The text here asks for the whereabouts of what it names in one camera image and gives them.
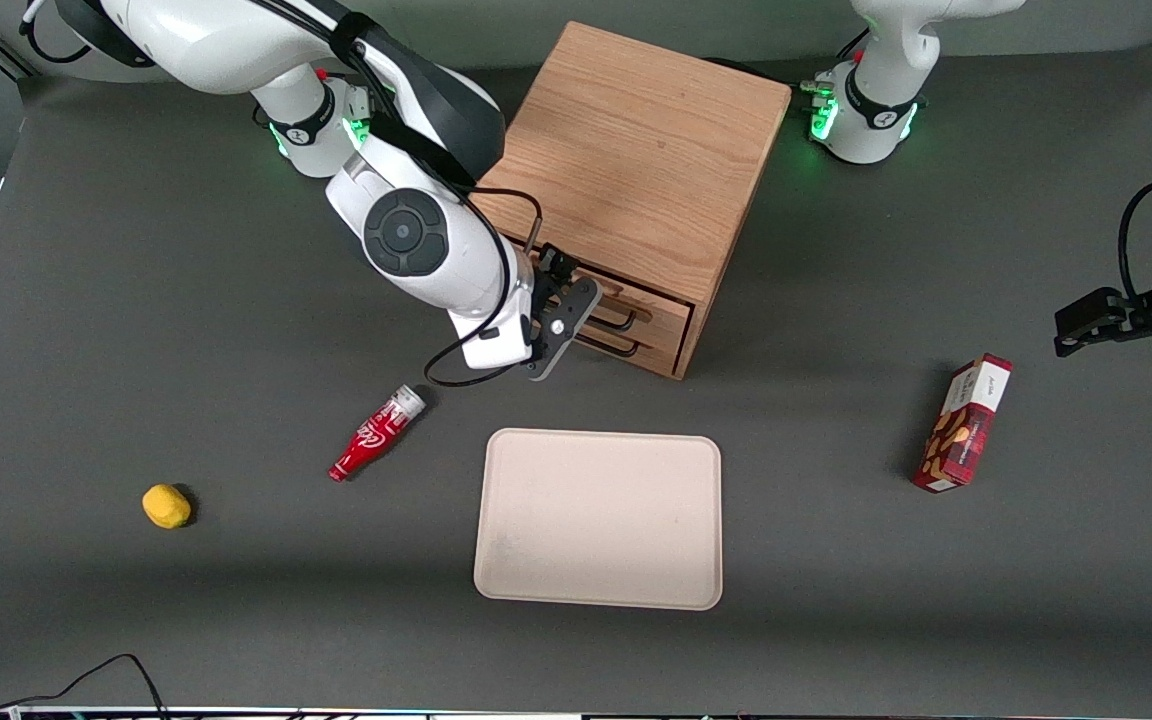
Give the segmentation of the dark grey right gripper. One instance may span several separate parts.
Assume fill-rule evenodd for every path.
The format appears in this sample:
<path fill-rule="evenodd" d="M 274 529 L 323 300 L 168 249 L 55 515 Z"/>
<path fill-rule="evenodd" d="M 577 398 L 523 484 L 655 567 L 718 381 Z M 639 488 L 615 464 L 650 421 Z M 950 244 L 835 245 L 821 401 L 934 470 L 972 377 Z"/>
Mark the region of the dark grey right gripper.
<path fill-rule="evenodd" d="M 532 355 L 525 363 L 525 376 L 531 382 L 550 377 L 588 323 L 596 306 L 602 301 L 602 287 L 591 276 L 573 282 L 579 262 L 554 245 L 543 245 L 536 258 L 535 300 L 539 309 L 532 314 Z"/>

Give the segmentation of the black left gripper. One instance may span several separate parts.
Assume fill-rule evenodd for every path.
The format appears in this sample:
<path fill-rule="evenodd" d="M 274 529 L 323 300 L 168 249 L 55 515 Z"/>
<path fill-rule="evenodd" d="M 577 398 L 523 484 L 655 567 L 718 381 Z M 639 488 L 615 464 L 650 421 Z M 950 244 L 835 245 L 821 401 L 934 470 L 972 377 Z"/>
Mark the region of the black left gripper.
<path fill-rule="evenodd" d="M 1079 348 L 1092 344 L 1152 338 L 1152 290 L 1126 288 L 1123 293 L 1115 288 L 1097 288 L 1068 306 L 1061 306 L 1053 314 L 1056 325 L 1053 351 L 1056 356 L 1069 357 Z"/>

